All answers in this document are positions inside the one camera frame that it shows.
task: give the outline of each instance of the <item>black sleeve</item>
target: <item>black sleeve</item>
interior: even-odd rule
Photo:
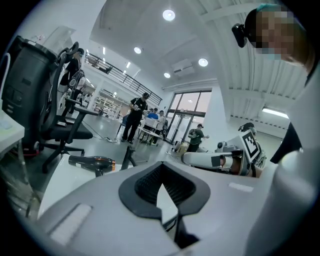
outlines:
[[[75,63],[76,59],[73,58],[72,60],[70,60],[68,66],[66,67],[66,70],[68,70],[69,72],[72,70],[75,70],[76,68],[76,63]]]
[[[196,130],[196,133],[198,134],[198,136],[200,138],[203,138],[205,136],[204,133],[202,132],[202,130]]]
[[[270,162],[277,164],[286,154],[302,147],[294,126],[290,123],[284,139]]]
[[[130,102],[132,103],[132,105],[135,103],[135,101],[137,101],[137,98],[132,99]]]

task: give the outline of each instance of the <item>person in blue shirt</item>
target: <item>person in blue shirt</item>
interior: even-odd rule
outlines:
[[[157,115],[157,111],[158,111],[158,109],[157,108],[155,108],[154,110],[153,110],[153,112],[150,112],[149,114],[148,114],[148,118],[152,118],[152,119],[159,119],[159,116]]]

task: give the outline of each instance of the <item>black hair dryer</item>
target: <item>black hair dryer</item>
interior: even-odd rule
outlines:
[[[80,167],[89,171],[94,171],[95,176],[102,176],[116,170],[116,162],[104,156],[69,156],[69,165]]]

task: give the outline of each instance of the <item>balcony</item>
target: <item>balcony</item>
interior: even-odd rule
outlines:
[[[150,91],[148,88],[143,86],[141,83],[139,83],[137,80],[132,78],[130,75],[125,74],[119,68],[111,65],[106,61],[103,61],[99,57],[86,52],[84,62],[102,71],[103,73],[113,77],[123,85],[128,86],[131,90],[136,91],[137,94],[139,95],[142,95],[143,93],[148,93],[150,95],[148,100],[153,102],[154,104],[159,106],[160,102],[162,101],[162,98],[160,98],[158,95],[156,95],[155,93]]]

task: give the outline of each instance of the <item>office chair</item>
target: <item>office chair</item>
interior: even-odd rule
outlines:
[[[62,71],[66,58],[68,56],[72,56],[76,51],[78,51],[78,47],[78,42],[76,42],[69,52],[68,49],[65,49],[58,56],[59,64],[53,79],[50,105],[47,107],[49,111],[46,114],[44,123],[40,128],[40,135],[45,141],[55,140],[59,141],[60,144],[40,144],[41,147],[55,150],[42,165],[42,172],[45,174],[48,172],[48,164],[51,163],[59,154],[68,154],[69,151],[79,151],[81,152],[82,156],[85,154],[85,150],[83,148],[70,147],[66,146],[66,144],[72,143],[74,139],[88,140],[93,137],[93,134],[82,124],[82,121],[86,114],[97,116],[98,113],[75,106],[75,104],[81,104],[80,102],[66,98],[65,109],[62,115],[57,115],[57,91],[59,75]],[[70,121],[66,122],[66,114],[72,106],[75,106],[74,109],[78,111],[79,114],[77,118],[67,117],[68,120],[71,120],[72,123],[70,123]]]

